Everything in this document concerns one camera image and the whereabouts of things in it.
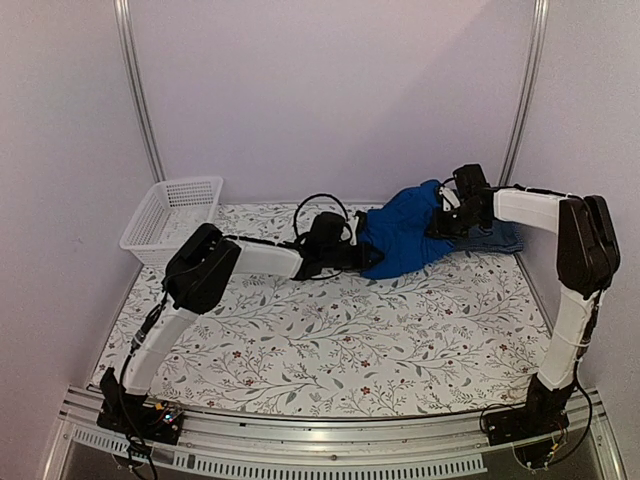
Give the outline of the dark teal t-shirt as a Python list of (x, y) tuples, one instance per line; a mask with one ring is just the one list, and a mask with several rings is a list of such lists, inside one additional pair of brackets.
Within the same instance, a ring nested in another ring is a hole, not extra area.
[(494, 221), (490, 228), (472, 227), (466, 237), (453, 241), (457, 251), (515, 254), (524, 249), (524, 241), (513, 222)]

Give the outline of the bright blue garment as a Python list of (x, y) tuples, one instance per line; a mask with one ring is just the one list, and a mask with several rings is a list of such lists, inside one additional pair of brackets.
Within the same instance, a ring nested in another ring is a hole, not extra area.
[(439, 181), (429, 180), (405, 188), (384, 206), (366, 212), (358, 241), (379, 250), (384, 258), (362, 271), (363, 277), (373, 280), (400, 277), (454, 251), (452, 242), (426, 235), (432, 216), (441, 205), (437, 198), (439, 187)]

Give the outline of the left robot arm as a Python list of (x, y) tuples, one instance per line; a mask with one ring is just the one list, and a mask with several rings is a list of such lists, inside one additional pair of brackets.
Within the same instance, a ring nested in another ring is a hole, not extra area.
[(283, 242), (226, 235), (212, 223), (200, 225), (167, 263), (161, 300), (133, 335), (121, 369), (103, 374), (99, 426), (128, 434), (150, 427), (175, 430), (175, 417), (145, 404), (152, 379), (182, 333), (220, 303), (231, 277), (265, 274), (305, 281), (326, 269), (367, 271), (385, 255), (358, 240), (365, 224), (363, 212), (352, 218), (323, 212), (310, 231)]

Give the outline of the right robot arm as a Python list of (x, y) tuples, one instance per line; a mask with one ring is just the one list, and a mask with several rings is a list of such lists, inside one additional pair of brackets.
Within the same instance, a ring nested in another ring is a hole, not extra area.
[(578, 386), (579, 362), (587, 352), (599, 308), (621, 262), (606, 200), (551, 190), (491, 186), (478, 164), (452, 175), (454, 186), (435, 189), (436, 207), (425, 234), (462, 239), (476, 226), (511, 222), (554, 234), (560, 304), (550, 344), (531, 377), (522, 407), (486, 417), (491, 432), (537, 436), (567, 425), (564, 410)]

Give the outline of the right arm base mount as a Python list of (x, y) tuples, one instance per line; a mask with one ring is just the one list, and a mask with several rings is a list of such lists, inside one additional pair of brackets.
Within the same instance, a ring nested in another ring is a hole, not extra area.
[(569, 419), (564, 411), (550, 415), (531, 414), (524, 406), (490, 404), (479, 417), (479, 428), (491, 446), (564, 432)]

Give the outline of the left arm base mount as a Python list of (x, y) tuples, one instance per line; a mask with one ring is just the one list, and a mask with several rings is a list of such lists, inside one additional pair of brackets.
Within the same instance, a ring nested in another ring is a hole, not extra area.
[(153, 405), (131, 401), (105, 400), (96, 424), (106, 430), (137, 437), (145, 441), (177, 445), (184, 422), (184, 409), (177, 403)]

